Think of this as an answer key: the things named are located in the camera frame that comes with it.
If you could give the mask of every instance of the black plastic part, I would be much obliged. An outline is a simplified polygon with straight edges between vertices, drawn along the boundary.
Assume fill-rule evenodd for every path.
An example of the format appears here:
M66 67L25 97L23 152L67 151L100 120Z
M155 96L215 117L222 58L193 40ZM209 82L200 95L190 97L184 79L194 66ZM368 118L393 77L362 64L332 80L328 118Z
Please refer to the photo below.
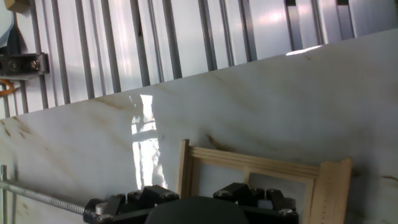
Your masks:
M258 199L247 184L233 183L213 194L213 198L238 202L239 205L257 206Z
M264 189L251 189L251 192L257 200L264 200L266 198L266 191Z
M239 205L207 197L176 200L155 207L146 224L248 224Z
M158 185L153 185L144 188L139 197L138 204L142 206L142 208L153 208L155 204L160 205L165 202L178 200L179 198L180 196L171 190L167 190Z
M241 206L241 209L250 224L299 224L299 215L295 212L282 215L278 211L251 206Z
M85 223L93 223L96 220L97 215L95 213L95 207L97 204L103 203L103 202L104 202L104 200L97 199L97 198L94 198L94 199L91 199L90 201L88 201L88 203L85 206L85 211L83 213L83 221Z
M272 202L272 206L274 210L281 210L283 208L288 208L287 203L285 201L285 197L280 190L277 189L268 189L267 190L267 199Z
M119 213L119 208L122 204L126 203L126 196L111 195L104 209L104 214L115 216Z

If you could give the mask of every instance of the vertical metal slat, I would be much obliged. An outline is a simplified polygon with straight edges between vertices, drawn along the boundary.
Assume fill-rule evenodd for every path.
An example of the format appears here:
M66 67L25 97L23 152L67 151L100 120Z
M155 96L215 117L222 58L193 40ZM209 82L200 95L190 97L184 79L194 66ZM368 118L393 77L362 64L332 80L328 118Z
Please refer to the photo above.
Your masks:
M81 3L81 0L75 0L75 2L76 2L76 12L77 12L78 27L79 27L79 35L80 35L81 53L83 56L83 66L85 69L87 97L89 99L92 99L95 96L94 96L93 76L91 73L90 55L88 53L87 34L86 34L86 28L85 28L83 4Z
M67 76L67 65L65 63L65 52L63 50L63 40L62 40L60 14L58 10L58 2L57 0L51 0L51 3L52 3L52 11L54 16L55 38L57 39L58 58L60 61L63 100L65 104L69 104L70 94L69 94L69 85L68 85L68 76Z
M341 41L340 23L336 0L318 0L318 11L323 42L325 44Z
M163 0L164 16L166 21L167 37L169 39L170 56L173 66L174 79L182 78L180 54L175 35L174 17L171 0Z
M296 0L296 5L303 48L322 44L316 4L313 0Z
M220 0L220 9L221 9L221 16L223 19L228 65L233 66L234 65L234 55L232 54L231 32L229 30L228 13L226 11L225 0Z
M148 4L149 4L150 23L152 25L152 32L153 32L153 35L154 35L154 42L155 42L155 54L156 54L157 71L158 71L158 74L159 74L160 82L164 82L163 69L162 69L162 59L160 57L160 49L159 49L159 38L157 36L157 31L156 31L154 4L153 4L152 0L148 0Z
M292 51L284 0L250 0L254 39L258 59Z
M42 46L40 43L39 23L37 21L37 11L36 11L35 0L29 0L29 4L30 4L30 14L32 16L35 48L36 48L36 53L39 54L42 52ZM42 92L43 109L47 109L49 107L49 100L47 98L47 88L46 88L46 84L45 84L45 78L42 75L39 77L39 82L40 82L40 90Z
M242 19L243 39L248 62L257 60L256 42L254 41L253 21L248 0L239 0L239 10Z
M341 39L348 40L354 38L354 30L348 5L337 6L337 12L338 20L340 22Z
M141 19L138 8L138 0L131 0L132 22L134 24L134 35L138 51L139 66L141 69L142 86L150 85L147 55L145 51L144 38L142 37Z
M0 90L6 90L6 86L0 85ZM6 97L6 96L1 97L0 100L3 102L3 105L4 105L4 117L9 118L10 117L10 109L9 109L9 105L8 105L8 97Z
M293 27L291 23L291 18L289 14L289 7L287 6L287 0L285 0L285 13L286 13L286 21L287 21L287 30L289 32L289 39L290 39L290 48L294 49L294 40L293 40Z
M114 39L112 32L112 24L111 24L111 14L109 12L109 2L108 0L101 0L101 6L104 17L105 24L105 36L106 43L108 46L109 52L109 62L111 64L111 76L113 81L113 90L115 93L119 93L121 91L120 79L119 79L119 70L118 70L118 61L116 59L116 50L114 48Z
M207 0L198 0L198 3L201 27L203 30L203 40L205 41L207 67L209 71L217 70L216 54L214 50L213 35L211 31L208 3Z

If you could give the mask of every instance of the metal rod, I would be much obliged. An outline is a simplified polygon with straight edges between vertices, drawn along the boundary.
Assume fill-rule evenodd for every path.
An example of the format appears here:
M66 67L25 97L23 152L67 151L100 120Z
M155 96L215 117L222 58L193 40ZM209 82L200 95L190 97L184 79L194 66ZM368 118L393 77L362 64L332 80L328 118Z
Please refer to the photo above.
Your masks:
M205 41L205 51L207 58L207 67L209 71L217 70L216 54L213 43L213 33L210 24L210 15L208 13L207 0L198 0L201 19L201 27L203 30L203 39Z
M1 165L0 181L7 181L7 167ZM1 221L2 224L7 224L7 192L6 189L1 189Z
M81 0L75 0L75 2L76 2L77 23L80 35L81 54L83 56L83 67L85 69L87 97L89 99L92 99L95 97L94 85L93 85L93 75L91 73L90 55L88 54L85 17L83 13L83 3L81 2Z
M84 206L76 205L71 202L66 202L64 200L37 192L35 190L30 190L30 189L26 189L24 187L20 187L18 185L10 184L9 182L6 182L6 181L0 181L0 188L3 190L8 190L14 194L18 194L23 197L27 197L27 198L36 200L38 202L42 202L47 205L61 208L66 211L77 213L80 215L82 215L85 211Z
M115 93L121 92L118 60L116 58L116 50L114 48L114 39L112 32L111 13L109 11L109 1L101 0L102 13L105 25L106 45L108 46L109 63L111 65L111 76L113 83L113 91Z

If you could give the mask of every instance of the marble veining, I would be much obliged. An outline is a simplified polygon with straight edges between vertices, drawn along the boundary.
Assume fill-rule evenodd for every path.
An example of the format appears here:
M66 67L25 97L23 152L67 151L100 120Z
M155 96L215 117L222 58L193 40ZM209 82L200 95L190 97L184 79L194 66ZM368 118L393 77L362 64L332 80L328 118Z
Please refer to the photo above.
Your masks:
M315 166L352 156L346 222L396 223L397 39L390 30L4 119L0 163L21 184L84 204L148 184L174 190L185 138ZM13 199L15 223L82 222Z

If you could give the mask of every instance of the screw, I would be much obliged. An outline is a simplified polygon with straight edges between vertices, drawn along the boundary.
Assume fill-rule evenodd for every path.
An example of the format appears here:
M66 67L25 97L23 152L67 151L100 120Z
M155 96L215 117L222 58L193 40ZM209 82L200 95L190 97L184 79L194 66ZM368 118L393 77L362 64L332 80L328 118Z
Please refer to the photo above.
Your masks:
M100 216L98 217L98 221L99 221L99 222L106 222L106 221L112 220L112 218L113 218L112 215L104 214L104 215L100 215Z
M32 61L31 63L30 63L30 67L33 69L33 70L38 70L39 68L40 68L40 63L39 63L39 61L38 60L34 60L34 61Z
M293 212L293 210L288 209L288 208L284 208L284 209L279 210L279 214L281 214L281 215L287 215L287 214L290 214L292 212Z

